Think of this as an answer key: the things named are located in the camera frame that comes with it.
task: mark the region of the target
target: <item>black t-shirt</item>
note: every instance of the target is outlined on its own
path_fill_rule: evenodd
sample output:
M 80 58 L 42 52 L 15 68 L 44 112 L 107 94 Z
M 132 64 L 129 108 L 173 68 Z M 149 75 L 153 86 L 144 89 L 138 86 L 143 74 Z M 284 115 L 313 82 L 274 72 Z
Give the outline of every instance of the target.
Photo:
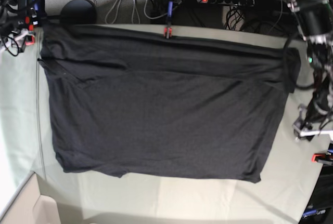
M 282 53 L 47 25 L 40 64 L 56 158 L 65 172 L 258 182 L 293 91 Z M 299 57 L 289 54 L 296 78 Z

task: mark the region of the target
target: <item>table surface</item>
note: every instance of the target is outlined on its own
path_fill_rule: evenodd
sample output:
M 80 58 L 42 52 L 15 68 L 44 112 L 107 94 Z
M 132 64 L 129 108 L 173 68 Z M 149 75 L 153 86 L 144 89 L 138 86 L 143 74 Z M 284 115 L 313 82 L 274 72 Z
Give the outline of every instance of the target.
M 135 31 L 161 33 L 162 25 L 111 25 Z M 296 91 L 287 100 L 285 114 L 272 150 L 261 173 L 261 182 L 195 180 L 130 173 L 119 178 L 98 172 L 65 174 L 52 147 L 46 77 L 36 59 L 37 43 L 17 58 L 3 54 L 0 66 L 0 128 L 6 137 L 8 160 L 19 171 L 31 167 L 40 176 L 40 190 L 53 197 L 61 221 L 67 223 L 294 223 L 297 224 L 312 194 L 321 165 L 312 163 L 314 153 L 327 150 L 329 138 L 295 142 L 292 123 L 300 103 L 307 104 L 311 91 Z M 173 35 L 220 39 L 271 48 L 283 48 L 285 39 L 251 33 L 191 27 L 173 27 Z M 311 79 L 305 44 L 293 42 L 300 51 L 300 83 Z M 3 111 L 14 109 L 8 114 Z M 9 131 L 16 131 L 13 136 Z

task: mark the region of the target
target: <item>dark gray cloth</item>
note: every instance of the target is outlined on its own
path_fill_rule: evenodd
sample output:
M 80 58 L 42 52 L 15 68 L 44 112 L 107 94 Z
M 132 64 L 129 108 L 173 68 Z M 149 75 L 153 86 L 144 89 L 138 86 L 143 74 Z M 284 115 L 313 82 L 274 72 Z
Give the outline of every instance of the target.
M 292 91 L 282 50 L 208 39 L 48 25 L 41 57 L 65 172 L 258 182 Z

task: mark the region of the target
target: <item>power strip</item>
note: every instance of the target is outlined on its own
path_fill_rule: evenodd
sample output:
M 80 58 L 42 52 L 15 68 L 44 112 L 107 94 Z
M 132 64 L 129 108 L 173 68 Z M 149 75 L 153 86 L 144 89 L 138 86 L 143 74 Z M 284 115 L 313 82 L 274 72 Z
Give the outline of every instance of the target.
M 197 2 L 201 4 L 219 4 L 225 6 L 255 6 L 255 0 L 197 0 Z

